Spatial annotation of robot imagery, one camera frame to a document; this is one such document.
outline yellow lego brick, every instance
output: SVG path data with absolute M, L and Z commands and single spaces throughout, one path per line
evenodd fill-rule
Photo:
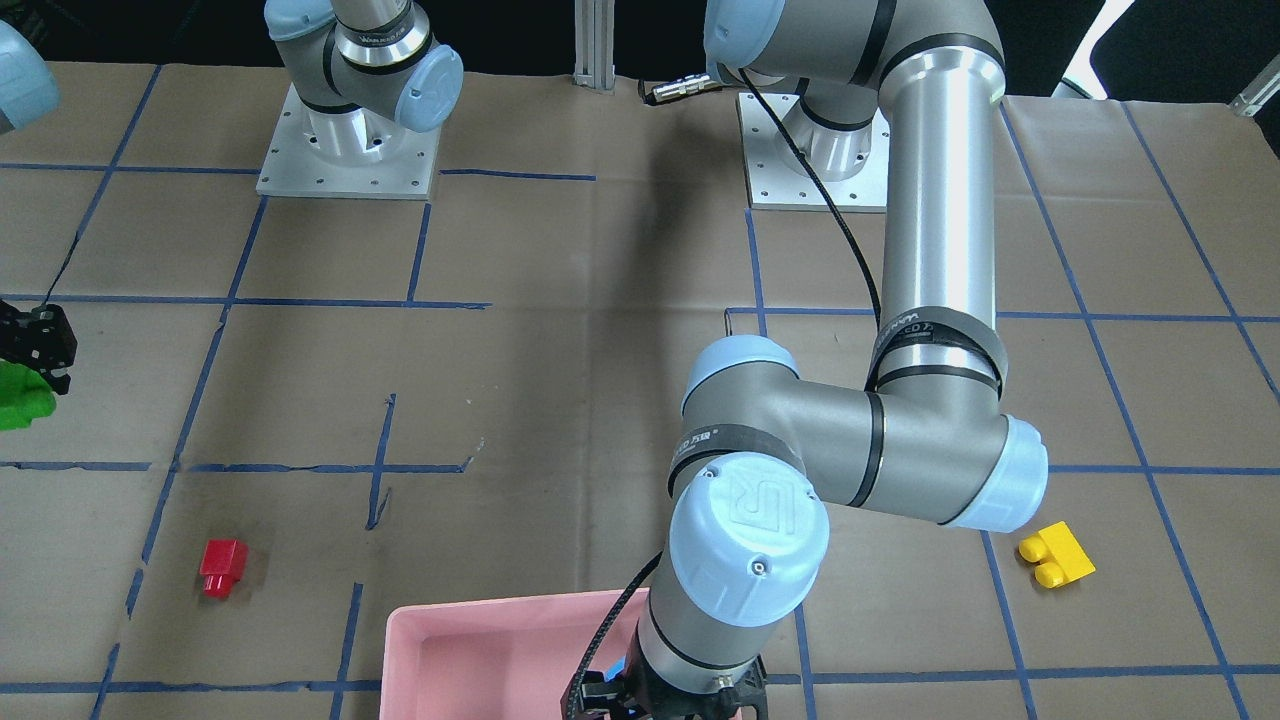
M 1036 562 L 1036 580 L 1046 588 L 1074 583 L 1097 568 L 1066 523 L 1055 523 L 1018 543 L 1018 553 Z

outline metal base plate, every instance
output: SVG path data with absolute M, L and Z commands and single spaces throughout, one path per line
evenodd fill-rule
M 439 128 L 403 133 L 398 151 L 372 165 L 348 167 L 326 161 L 308 145 L 307 115 L 297 91 L 289 87 L 275 123 L 271 147 L 257 177 L 259 195 L 280 197 L 365 197 L 430 200 L 435 178 Z
M 795 95 L 764 92 L 765 102 L 780 118 L 799 100 Z M 737 114 L 742 122 L 742 155 L 746 163 L 749 202 L 756 210 L 826 210 L 827 204 L 813 181 L 783 160 L 788 152 L 778 137 L 778 128 L 755 100 L 755 95 L 737 96 Z M 883 213 L 888 197 L 888 120 L 876 111 L 872 152 L 863 169 L 844 182 L 828 182 L 827 192 L 845 213 Z

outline ur logo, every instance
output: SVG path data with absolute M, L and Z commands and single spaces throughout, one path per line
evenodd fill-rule
M 795 493 L 776 480 L 733 480 L 730 519 L 750 528 L 792 536 L 796 532 Z

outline pink tray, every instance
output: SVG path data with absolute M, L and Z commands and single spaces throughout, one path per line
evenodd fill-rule
M 627 651 L 641 588 L 593 669 Z M 618 591 L 401 607 L 387 620 L 381 720 L 559 717 L 561 696 Z

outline green gripper object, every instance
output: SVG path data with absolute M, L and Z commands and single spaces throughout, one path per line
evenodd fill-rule
M 29 428 L 36 418 L 47 418 L 58 409 L 54 391 L 38 373 L 0 360 L 0 430 Z

